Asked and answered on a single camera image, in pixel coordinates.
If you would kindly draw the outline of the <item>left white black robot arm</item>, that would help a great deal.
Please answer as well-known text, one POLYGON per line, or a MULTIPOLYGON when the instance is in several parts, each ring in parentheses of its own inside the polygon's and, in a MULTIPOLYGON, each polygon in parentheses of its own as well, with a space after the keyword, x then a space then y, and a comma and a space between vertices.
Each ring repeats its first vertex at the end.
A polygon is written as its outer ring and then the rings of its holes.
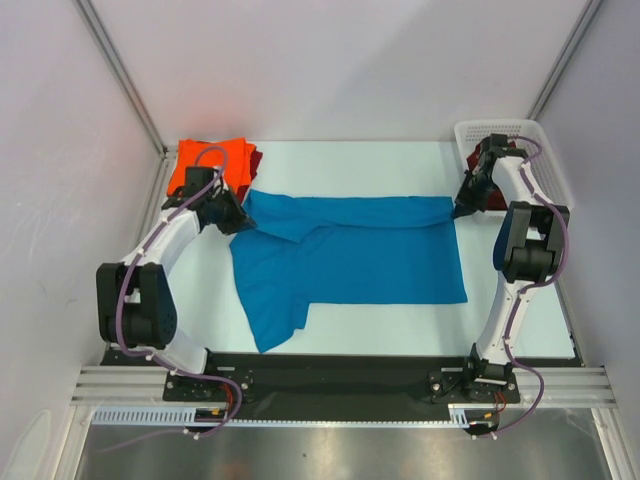
POLYGON ((228 189, 207 194, 182 209, 184 198, 162 205, 152 231, 116 263, 96 272, 101 338, 123 345, 133 356, 152 356, 172 370, 188 373, 185 388, 199 400, 213 398, 219 374, 206 367, 209 352, 178 327, 168 275, 185 248, 208 226, 224 235, 252 228, 255 222, 228 189))

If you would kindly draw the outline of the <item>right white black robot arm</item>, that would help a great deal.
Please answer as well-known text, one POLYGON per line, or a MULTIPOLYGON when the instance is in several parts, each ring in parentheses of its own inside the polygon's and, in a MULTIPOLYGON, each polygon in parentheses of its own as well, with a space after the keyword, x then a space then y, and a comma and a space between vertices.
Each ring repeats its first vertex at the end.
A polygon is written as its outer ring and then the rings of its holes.
POLYGON ((524 150, 490 147, 465 174, 454 201, 454 219, 484 210, 496 190, 508 204, 493 248, 494 300, 461 375, 461 390, 473 401, 490 401, 508 388, 526 309, 539 289, 557 280, 568 253, 569 210, 552 204, 529 173, 524 150))

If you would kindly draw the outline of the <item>blue t shirt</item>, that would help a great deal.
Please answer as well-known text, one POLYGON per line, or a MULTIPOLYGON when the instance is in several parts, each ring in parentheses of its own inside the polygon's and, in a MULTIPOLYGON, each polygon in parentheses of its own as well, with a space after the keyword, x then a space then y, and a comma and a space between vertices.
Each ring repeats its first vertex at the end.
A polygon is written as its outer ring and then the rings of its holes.
POLYGON ((230 244, 234 280, 257 350, 306 326, 319 304, 467 302, 443 196, 289 197, 252 191, 254 227, 230 244))

